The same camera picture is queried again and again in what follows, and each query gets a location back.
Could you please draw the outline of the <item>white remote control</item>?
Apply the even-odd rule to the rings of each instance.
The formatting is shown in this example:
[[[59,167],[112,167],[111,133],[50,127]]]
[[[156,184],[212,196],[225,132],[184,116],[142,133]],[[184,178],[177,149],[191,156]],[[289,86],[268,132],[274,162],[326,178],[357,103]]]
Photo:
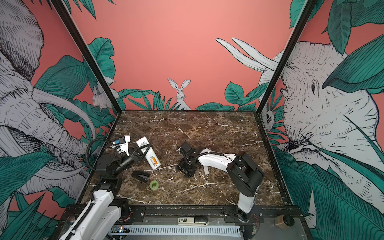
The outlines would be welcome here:
[[[150,143],[146,137],[142,137],[141,139],[137,140],[136,143],[137,143],[138,147],[143,146],[143,145],[150,145]],[[152,160],[152,157],[155,157],[157,159],[157,161],[159,163],[157,167],[154,166],[154,162]],[[160,162],[159,158],[157,157],[156,153],[154,152],[152,146],[151,146],[151,149],[149,150],[149,152],[147,153],[145,159],[147,160],[147,162],[151,166],[152,170],[155,170],[161,166],[161,162]]]

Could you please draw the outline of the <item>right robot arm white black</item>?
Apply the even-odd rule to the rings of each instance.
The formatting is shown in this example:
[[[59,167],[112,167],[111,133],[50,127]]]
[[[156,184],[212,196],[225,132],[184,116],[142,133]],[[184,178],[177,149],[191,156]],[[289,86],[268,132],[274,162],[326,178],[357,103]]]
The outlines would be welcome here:
[[[248,222],[255,206],[258,189],[265,176],[252,157],[244,151],[224,154],[210,149],[196,149],[187,142],[179,147],[179,152],[183,157],[177,165],[177,170],[188,178],[193,177],[199,168],[204,168],[205,175],[208,175],[209,167],[224,171],[230,176],[239,191],[234,215],[241,222]]]

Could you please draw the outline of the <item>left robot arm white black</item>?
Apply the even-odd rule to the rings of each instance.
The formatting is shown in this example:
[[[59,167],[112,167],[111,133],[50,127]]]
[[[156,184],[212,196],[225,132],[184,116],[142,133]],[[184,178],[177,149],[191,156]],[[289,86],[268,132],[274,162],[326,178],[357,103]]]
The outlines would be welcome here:
[[[151,148],[150,144],[134,149],[129,156],[121,158],[109,155],[96,171],[105,174],[93,188],[91,199],[77,220],[60,236],[61,240],[103,240],[116,222],[128,221],[133,213],[128,200],[118,198],[122,186],[119,174],[133,164],[144,160]]]

